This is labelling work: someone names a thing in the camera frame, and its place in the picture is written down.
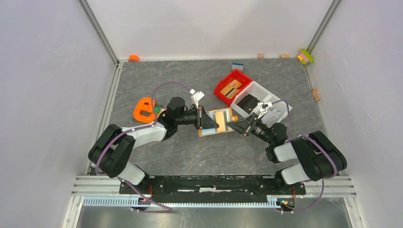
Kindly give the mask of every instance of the pink block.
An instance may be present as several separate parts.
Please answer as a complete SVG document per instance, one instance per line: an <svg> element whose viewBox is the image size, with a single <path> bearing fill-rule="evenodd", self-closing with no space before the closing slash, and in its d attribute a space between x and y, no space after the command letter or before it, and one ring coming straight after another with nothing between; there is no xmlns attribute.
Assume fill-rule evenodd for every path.
<svg viewBox="0 0 403 228"><path fill-rule="evenodd" d="M304 55L304 53L301 53L299 55L305 60L305 62L309 63L309 59Z"/></svg>

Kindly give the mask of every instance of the blue lego brick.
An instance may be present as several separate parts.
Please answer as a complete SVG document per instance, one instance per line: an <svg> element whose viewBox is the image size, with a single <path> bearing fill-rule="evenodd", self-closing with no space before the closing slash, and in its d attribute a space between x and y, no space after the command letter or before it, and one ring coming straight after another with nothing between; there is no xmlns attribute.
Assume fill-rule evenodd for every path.
<svg viewBox="0 0 403 228"><path fill-rule="evenodd" d="M232 63L232 70L238 69L239 71L243 71L242 63Z"/></svg>

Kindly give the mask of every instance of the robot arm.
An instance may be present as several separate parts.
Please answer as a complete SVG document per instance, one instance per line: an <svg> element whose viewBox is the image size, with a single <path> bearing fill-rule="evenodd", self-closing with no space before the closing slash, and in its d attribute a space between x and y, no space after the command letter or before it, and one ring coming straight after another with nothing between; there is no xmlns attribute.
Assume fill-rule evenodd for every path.
<svg viewBox="0 0 403 228"><path fill-rule="evenodd" d="M328 154L334 163L337 172L347 168L347 161L343 154L321 132L316 131L306 138L298 138L290 142L287 140L287 128L281 123L267 127L260 121L262 115L252 113L249 117L237 122L228 123L228 126L248 136L250 133L269 143L266 155L273 163L298 159L299 163L279 170L275 174L278 187L289 186L298 182L331 177L334 167L323 153L307 138L313 140Z"/></svg>
<svg viewBox="0 0 403 228"><path fill-rule="evenodd" d="M138 127L120 128L115 124L109 125L99 137L95 145L88 153L88 158L97 163L105 147L120 133L131 130L114 145L109 148L103 156L99 168L110 178L119 177L138 185L146 174L143 170L129 162L132 149L151 143L167 140L178 130L178 125L193 124L196 129L218 128L205 112L202 105L192 105L192 108L185 110L185 100L181 97L174 97L167 105L167 110L160 114L158 120L153 125L143 125Z"/></svg>

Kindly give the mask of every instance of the red plastic bin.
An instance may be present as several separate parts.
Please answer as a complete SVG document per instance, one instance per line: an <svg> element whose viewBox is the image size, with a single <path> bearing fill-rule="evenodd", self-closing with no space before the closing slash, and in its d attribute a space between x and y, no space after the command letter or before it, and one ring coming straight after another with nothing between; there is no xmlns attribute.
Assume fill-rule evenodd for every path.
<svg viewBox="0 0 403 228"><path fill-rule="evenodd" d="M224 94L222 94L220 91L226 87L230 82L232 82L234 79L239 81L242 85L238 87L239 91L234 95L234 97L230 100L228 99ZM235 69L232 71L229 75L227 75L223 80L221 80L218 84L217 87L215 87L214 94L221 99L223 102L225 102L228 106L231 105L232 100L240 93L249 83L252 82L252 79L250 79L248 76L244 75L242 72L239 70Z"/></svg>

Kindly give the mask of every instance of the orange 3d printed part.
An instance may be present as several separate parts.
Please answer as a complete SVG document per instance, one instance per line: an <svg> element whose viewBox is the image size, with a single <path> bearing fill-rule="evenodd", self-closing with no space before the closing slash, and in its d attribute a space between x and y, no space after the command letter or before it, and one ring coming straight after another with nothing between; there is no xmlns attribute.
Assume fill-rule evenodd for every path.
<svg viewBox="0 0 403 228"><path fill-rule="evenodd" d="M138 62L140 61L140 58L136 55L131 55L129 56L129 62Z"/></svg>
<svg viewBox="0 0 403 228"><path fill-rule="evenodd" d="M150 104L151 104L150 97L145 97L141 99L137 103L136 108L133 111L134 119L144 124L145 123L148 124L154 121L155 117L153 114L153 107Z"/></svg>

